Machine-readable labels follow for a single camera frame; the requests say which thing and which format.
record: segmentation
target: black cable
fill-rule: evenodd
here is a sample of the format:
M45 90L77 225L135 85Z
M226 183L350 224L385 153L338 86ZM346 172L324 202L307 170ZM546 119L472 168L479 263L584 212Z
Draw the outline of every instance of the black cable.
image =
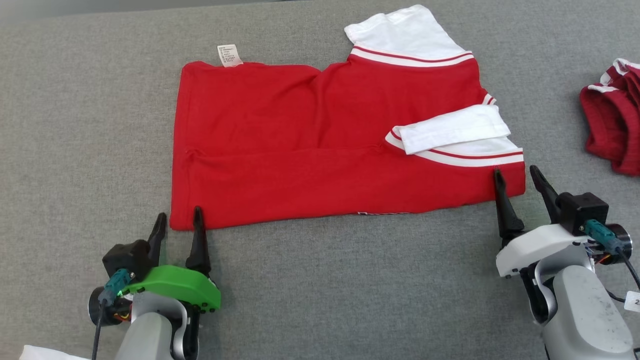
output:
M615 300L615 301L620 301L620 302L625 302L627 301L625 298L623 297L617 297L616 294L612 293L611 291L607 290L607 293L609 294L609 296Z
M622 251L620 247L616 247L616 252L618 253L618 255L620 255L622 260L625 262L627 268L629 268L629 272L631 272L631 276L634 277L634 280L636 281L636 285L638 286L638 289L640 289L640 277L638 277L638 273L636 272L634 266L631 265L629 258L627 257L627 255L625 255L625 253Z
M100 341L100 328L102 328L102 317L104 316L104 308L107 305L107 300L103 300L100 303L100 315L98 316L98 323L95 324L95 335L93 336L93 351L91 352L91 360L95 360L98 356L98 342Z

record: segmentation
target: red t-shirt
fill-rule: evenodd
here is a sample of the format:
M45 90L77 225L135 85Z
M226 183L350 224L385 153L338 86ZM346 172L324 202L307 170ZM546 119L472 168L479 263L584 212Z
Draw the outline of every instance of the red t-shirt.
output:
M342 214L420 213L492 200L499 167L524 192L476 60L422 6L346 32L343 63L202 62L182 70L170 225L192 229Z

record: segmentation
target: cable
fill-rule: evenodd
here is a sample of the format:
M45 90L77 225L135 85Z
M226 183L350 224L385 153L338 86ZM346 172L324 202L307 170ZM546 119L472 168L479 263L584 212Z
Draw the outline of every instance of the cable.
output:
M631 273L631 276L634 277L634 280L636 281L636 285L638 286L638 289L640 289L640 277L638 277L638 273L636 272L634 266L631 265L629 258L627 257L627 255L625 255L625 253L622 251L620 247L616 247L616 252L618 253L618 255L620 255L622 260L625 262L627 268L629 268L629 272Z
M100 328L102 328L102 317L104 316L104 308L106 307L107 300L103 300L100 303L100 315L98 316L98 323L95 325L95 335L93 336L93 351L91 352L91 360L95 360L98 356L98 342L100 341Z
M120 315L118 313L115 313L115 314L113 314L113 317L118 319L118 320L120 320L121 322L128 322L129 320L131 320L130 319L130 317L131 317L130 313L127 313L126 315Z
M617 297L616 294L612 293L611 291L607 290L607 293L609 294L609 296L615 300L615 301L620 301L620 302L625 302L627 301L625 298L623 297Z
M611 257L611 254L607 254L603 256L602 259L598 261L598 264L602 264L603 261L605 261L606 259L609 259L610 257Z

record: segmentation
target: clothing tag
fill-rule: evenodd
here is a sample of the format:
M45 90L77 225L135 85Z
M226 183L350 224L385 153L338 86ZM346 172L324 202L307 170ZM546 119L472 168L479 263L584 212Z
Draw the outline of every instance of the clothing tag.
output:
M238 50L234 44L219 45L218 55L220 55L220 61L222 61L222 66L224 67L242 64L242 60L240 60L240 55L238 55Z
M627 298L625 300L625 310L640 313L640 293L636 293L635 291L630 291L627 293Z

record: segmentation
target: white sleeve cuff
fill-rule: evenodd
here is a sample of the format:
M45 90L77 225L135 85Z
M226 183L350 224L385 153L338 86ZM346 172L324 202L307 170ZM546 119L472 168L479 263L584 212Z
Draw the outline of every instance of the white sleeve cuff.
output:
M355 45L386 54L439 60L465 52L422 5L379 13L344 31Z
M461 142L511 134L496 105L473 105L407 126L396 126L407 155Z

